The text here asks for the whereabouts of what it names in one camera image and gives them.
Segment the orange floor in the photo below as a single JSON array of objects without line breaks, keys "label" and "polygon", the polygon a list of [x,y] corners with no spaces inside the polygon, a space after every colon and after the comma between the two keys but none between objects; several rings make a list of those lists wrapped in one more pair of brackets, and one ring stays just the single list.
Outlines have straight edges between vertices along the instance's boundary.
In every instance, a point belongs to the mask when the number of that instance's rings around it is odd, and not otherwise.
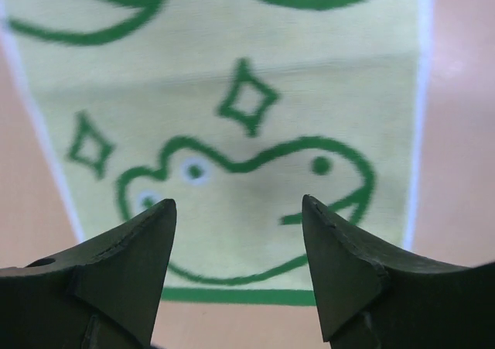
[{"label": "orange floor", "polygon": [[[414,250],[447,262],[495,259],[495,0],[436,0]],[[0,56],[0,267],[75,240],[29,117]],[[315,308],[162,303],[167,349],[319,349]]]}]

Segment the cartoon face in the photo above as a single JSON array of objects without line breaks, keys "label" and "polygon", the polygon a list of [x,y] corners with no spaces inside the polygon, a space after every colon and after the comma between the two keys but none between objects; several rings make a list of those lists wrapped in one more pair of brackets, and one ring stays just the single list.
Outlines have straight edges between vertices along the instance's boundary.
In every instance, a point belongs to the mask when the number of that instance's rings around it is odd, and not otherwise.
[{"label": "cartoon face", "polygon": [[360,153],[321,137],[284,142],[244,161],[197,139],[175,137],[159,161],[160,167],[135,167],[120,176],[121,215],[127,220],[163,198],[176,200],[169,271],[208,285],[241,286],[304,265],[302,196],[326,198],[358,224],[374,188],[373,171]]}]

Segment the screw hole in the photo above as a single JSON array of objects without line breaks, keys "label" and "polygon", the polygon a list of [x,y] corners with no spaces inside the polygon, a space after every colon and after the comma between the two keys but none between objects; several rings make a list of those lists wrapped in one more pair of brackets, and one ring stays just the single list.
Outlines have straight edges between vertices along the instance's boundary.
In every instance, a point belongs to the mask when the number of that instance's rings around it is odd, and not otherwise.
[{"label": "screw hole", "polygon": [[49,265],[53,264],[55,262],[54,258],[41,258],[40,260],[36,260],[35,262],[32,262],[26,268],[33,268],[36,266],[43,266],[43,265]]}]

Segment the diamond shape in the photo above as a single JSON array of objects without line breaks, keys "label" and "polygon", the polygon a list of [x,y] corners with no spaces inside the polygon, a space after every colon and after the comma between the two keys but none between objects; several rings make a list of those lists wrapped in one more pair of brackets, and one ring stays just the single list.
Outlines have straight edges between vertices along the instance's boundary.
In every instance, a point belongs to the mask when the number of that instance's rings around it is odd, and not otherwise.
[{"label": "diamond shape", "polygon": [[[253,87],[261,94],[261,100],[254,113],[247,113],[235,108],[241,97],[243,87]],[[229,94],[217,109],[221,117],[233,119],[241,123],[251,138],[259,135],[259,128],[265,119],[268,109],[278,100],[278,93],[269,87],[261,79],[253,75],[248,59],[240,59],[237,62],[236,73]]]},{"label": "diamond shape", "polygon": [[[114,151],[114,145],[91,123],[85,111],[76,114],[77,130],[72,146],[67,153],[67,159],[94,171],[98,180],[103,179],[107,161]],[[96,146],[96,157],[84,155],[84,146],[93,143]]]}]

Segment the frog mouth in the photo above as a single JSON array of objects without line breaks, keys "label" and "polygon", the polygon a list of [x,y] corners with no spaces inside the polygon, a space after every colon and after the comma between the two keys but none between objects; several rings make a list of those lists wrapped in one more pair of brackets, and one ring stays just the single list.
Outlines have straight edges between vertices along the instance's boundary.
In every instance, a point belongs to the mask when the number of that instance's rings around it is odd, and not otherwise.
[{"label": "frog mouth", "polygon": [[[327,205],[328,209],[332,212],[339,212],[347,208],[354,207],[350,218],[347,219],[351,224],[358,225],[364,212],[367,209],[367,205],[370,202],[371,188],[369,186],[362,186],[351,194],[346,195],[344,198],[336,200]],[[302,213],[290,214],[280,217],[280,225],[293,225],[302,223]]]}]

